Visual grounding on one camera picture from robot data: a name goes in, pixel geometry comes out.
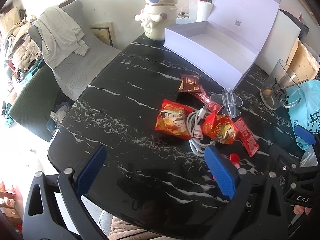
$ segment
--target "green chair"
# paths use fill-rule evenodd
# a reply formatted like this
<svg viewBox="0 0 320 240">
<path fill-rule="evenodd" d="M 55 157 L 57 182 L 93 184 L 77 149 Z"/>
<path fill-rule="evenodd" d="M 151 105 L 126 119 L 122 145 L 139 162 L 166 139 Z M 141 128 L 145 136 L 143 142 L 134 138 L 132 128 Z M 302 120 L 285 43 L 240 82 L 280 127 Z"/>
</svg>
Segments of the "green chair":
<svg viewBox="0 0 320 240">
<path fill-rule="evenodd" d="M 49 142 L 52 134 L 46 127 L 47 121 L 54 107 L 63 101 L 73 104 L 73 101 L 70 102 L 70 99 L 62 93 L 52 69 L 45 64 L 31 77 L 17 96 L 9 109 L 9 116 Z"/>
</svg>

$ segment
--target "black marble table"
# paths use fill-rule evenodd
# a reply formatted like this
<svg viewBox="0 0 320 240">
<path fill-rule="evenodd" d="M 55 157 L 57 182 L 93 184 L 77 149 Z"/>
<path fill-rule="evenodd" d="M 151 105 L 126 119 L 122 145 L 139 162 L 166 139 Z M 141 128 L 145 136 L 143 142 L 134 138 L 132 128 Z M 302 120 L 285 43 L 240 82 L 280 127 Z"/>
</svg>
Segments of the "black marble table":
<svg viewBox="0 0 320 240">
<path fill-rule="evenodd" d="M 108 158 L 87 197 L 118 218 L 155 233 L 180 239 L 201 238 L 227 205 L 206 166 L 188 141 L 154 131 L 164 98 L 177 100 L 180 73 L 199 74 L 207 94 L 222 87 L 189 62 L 144 34 L 131 43 L 86 88 L 64 118 L 49 148 L 58 171 L 74 167 L 105 145 Z M 298 148 L 287 109 L 271 111 L 260 99 L 267 74 L 254 65 L 236 94 L 245 122 L 260 145 L 248 157 L 239 141 L 217 144 L 221 153 L 237 153 L 241 167 L 261 175 L 273 167 L 268 149 L 275 143 L 295 156 Z M 196 105 L 197 99 L 182 99 Z M 279 176 L 280 184 L 284 177 Z M 293 217 L 288 204 L 289 220 Z"/>
</svg>

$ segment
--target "person's hand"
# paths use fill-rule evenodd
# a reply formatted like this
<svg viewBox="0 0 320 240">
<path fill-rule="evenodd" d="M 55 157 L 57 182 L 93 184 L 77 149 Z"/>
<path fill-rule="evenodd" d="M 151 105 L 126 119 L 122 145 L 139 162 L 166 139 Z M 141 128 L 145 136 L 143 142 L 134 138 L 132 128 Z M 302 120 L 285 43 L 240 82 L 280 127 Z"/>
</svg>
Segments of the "person's hand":
<svg viewBox="0 0 320 240">
<path fill-rule="evenodd" d="M 304 212 L 306 213 L 306 215 L 309 215 L 310 211 L 311 211 L 311 208 L 305 208 L 299 205 L 295 205 L 293 209 L 293 212 L 296 215 L 302 215 Z"/>
</svg>

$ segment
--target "clothes pile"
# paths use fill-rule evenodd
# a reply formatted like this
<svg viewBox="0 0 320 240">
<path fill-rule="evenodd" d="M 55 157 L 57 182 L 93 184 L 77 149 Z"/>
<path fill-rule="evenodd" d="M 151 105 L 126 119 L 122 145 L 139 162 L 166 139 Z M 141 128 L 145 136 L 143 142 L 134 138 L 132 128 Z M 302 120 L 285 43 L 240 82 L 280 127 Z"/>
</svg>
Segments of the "clothes pile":
<svg viewBox="0 0 320 240">
<path fill-rule="evenodd" d="M 2 16 L 0 21 L 4 21 L 6 16 Z M 14 19 L 16 23 L 10 29 L 8 25 L 0 28 L 2 35 L 0 61 L 4 62 L 4 67 L 9 66 L 12 69 L 12 78 L 20 82 L 41 59 L 42 54 L 27 33 L 36 17 L 28 19 L 25 17 L 20 22 L 17 22 L 20 20 L 19 16 L 15 16 Z"/>
</svg>

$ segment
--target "white plastic bag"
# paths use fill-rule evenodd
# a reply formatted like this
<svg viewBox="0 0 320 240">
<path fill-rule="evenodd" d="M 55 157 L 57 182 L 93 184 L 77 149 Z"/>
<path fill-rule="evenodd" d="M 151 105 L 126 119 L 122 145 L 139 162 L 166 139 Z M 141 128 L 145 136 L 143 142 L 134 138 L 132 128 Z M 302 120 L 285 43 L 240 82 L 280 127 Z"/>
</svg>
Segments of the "white plastic bag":
<svg viewBox="0 0 320 240">
<path fill-rule="evenodd" d="M 308 150 L 306 150 L 305 154 L 302 156 L 300 161 L 300 167 L 311 167 L 311 166 L 317 166 L 318 161 L 316 154 L 313 150 L 313 147 L 310 146 Z"/>
</svg>

